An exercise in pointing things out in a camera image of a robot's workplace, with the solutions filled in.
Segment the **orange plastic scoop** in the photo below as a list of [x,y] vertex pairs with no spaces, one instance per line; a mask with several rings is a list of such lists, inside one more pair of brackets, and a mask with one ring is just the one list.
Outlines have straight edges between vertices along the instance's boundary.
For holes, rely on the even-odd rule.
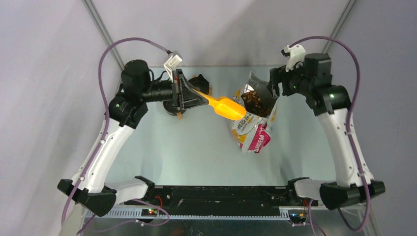
[[204,94],[196,89],[193,89],[192,91],[203,98],[205,103],[211,106],[214,112],[219,116],[229,120],[239,120],[244,118],[246,115],[246,109],[242,105],[227,97],[213,98],[212,96]]

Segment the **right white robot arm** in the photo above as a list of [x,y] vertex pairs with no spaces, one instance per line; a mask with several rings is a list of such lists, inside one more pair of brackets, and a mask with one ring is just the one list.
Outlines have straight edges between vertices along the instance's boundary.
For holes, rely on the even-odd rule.
[[294,179],[294,187],[286,192],[288,203],[298,206],[310,198],[334,210],[364,203],[366,190],[371,198],[385,193],[384,182],[374,179],[364,161],[353,122],[346,121],[352,103],[346,88],[332,83],[329,55],[283,55],[288,62],[270,70],[269,87],[276,89],[281,84],[283,96],[301,94],[306,98],[326,134],[336,172],[336,179],[330,182]]

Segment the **pet food bag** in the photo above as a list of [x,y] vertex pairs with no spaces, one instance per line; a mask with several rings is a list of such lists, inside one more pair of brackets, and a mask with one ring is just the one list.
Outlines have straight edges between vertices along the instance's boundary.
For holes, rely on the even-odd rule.
[[241,95],[248,91],[256,91],[264,103],[272,108],[270,115],[266,118],[246,112],[244,118],[229,121],[233,138],[243,153],[259,153],[271,141],[278,98],[271,96],[267,88],[268,83],[250,72],[247,82],[231,98],[245,108]]

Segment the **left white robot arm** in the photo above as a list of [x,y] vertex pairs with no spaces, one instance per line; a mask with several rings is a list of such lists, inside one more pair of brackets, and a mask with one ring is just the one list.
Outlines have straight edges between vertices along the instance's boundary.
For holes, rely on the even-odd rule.
[[121,147],[147,113],[147,104],[162,102],[171,115],[204,105],[198,92],[210,94],[209,81],[203,75],[187,79],[181,69],[173,78],[155,77],[141,59],[128,62],[121,72],[121,85],[109,103],[95,147],[79,171],[70,179],[62,179],[58,189],[75,203],[98,217],[115,205],[138,199],[149,205],[155,200],[154,182],[142,176],[119,183],[106,183],[106,177]]

